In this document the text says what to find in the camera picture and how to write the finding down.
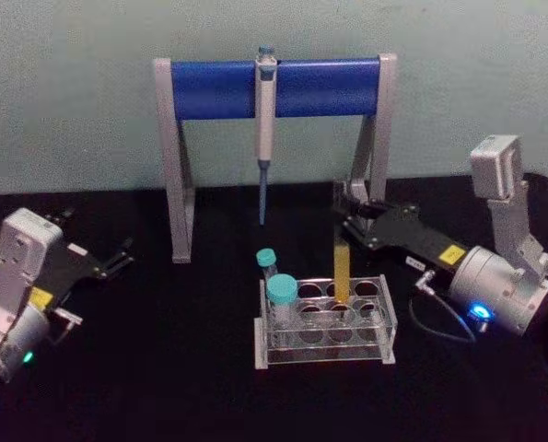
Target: green led light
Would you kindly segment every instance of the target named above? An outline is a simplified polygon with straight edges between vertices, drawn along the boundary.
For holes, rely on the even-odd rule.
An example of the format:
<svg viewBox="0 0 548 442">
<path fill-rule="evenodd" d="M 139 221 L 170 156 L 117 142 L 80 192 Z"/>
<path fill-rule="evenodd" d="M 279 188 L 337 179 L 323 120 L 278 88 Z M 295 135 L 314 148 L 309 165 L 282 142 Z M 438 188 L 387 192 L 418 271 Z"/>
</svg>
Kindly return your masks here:
<svg viewBox="0 0 548 442">
<path fill-rule="evenodd" d="M 27 352 L 26 355 L 24 356 L 24 364 L 27 364 L 28 362 L 30 362 L 32 359 L 34 358 L 34 354 L 32 352 Z"/>
</svg>

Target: test tube rack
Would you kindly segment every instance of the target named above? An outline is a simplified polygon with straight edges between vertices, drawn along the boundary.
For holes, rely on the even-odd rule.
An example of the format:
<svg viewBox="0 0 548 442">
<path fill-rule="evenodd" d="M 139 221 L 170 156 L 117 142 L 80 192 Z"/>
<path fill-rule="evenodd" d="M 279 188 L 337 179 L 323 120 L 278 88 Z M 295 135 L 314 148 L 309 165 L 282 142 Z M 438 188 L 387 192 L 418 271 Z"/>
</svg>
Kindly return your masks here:
<svg viewBox="0 0 548 442">
<path fill-rule="evenodd" d="M 274 320 L 260 282 L 261 316 L 255 318 L 255 368 L 275 364 L 380 359 L 394 364 L 396 314 L 383 274 L 351 278 L 346 303 L 334 299 L 333 279 L 298 281 L 290 321 Z"/>
</svg>

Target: blue bar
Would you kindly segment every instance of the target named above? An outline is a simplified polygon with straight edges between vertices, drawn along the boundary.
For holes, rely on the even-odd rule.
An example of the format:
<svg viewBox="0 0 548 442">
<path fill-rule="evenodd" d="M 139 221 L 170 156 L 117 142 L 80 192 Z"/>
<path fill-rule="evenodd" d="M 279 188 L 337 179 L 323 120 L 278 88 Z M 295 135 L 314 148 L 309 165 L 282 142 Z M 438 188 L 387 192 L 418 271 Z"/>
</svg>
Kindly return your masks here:
<svg viewBox="0 0 548 442">
<path fill-rule="evenodd" d="M 378 58 L 282 60 L 275 115 L 375 115 Z M 253 118 L 255 67 L 245 62 L 174 62 L 175 111 L 181 120 Z"/>
</svg>

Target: yellow liquid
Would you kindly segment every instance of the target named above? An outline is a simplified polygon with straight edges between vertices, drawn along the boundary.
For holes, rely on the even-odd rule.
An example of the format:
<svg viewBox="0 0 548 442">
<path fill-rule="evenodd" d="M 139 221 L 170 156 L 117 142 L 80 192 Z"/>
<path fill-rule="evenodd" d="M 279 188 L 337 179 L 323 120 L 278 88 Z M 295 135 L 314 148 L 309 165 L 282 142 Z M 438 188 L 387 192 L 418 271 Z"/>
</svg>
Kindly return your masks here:
<svg viewBox="0 0 548 442">
<path fill-rule="evenodd" d="M 335 301 L 346 303 L 349 300 L 349 245 L 335 244 Z"/>
</svg>

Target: black cable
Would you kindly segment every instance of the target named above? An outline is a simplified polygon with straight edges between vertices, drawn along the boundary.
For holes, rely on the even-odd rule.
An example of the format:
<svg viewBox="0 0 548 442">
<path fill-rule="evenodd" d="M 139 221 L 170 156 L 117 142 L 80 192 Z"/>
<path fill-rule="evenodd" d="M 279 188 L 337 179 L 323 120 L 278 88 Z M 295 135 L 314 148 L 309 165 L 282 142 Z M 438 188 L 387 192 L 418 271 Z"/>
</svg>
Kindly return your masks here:
<svg viewBox="0 0 548 442">
<path fill-rule="evenodd" d="M 435 299 L 445 310 L 448 311 L 451 316 L 453 316 L 456 321 L 461 325 L 461 327 L 464 329 L 466 334 L 468 335 L 467 338 L 463 338 L 461 336 L 456 336 L 455 334 L 449 334 L 445 333 L 443 331 L 437 331 L 434 329 L 431 329 L 427 327 L 423 322 L 421 322 L 416 315 L 414 314 L 413 309 L 413 299 L 414 297 L 411 297 L 409 299 L 409 315 L 411 315 L 411 320 L 413 320 L 414 325 L 419 327 L 424 332 L 427 332 L 429 334 L 433 334 L 434 336 L 437 336 L 439 338 L 444 339 L 450 339 L 451 341 L 455 341 L 457 343 L 475 343 L 476 342 L 476 336 L 474 335 L 473 331 L 468 327 L 468 324 L 466 324 L 466 321 L 454 310 L 446 301 L 444 301 L 441 297 L 438 296 L 431 296 L 432 299 Z"/>
</svg>

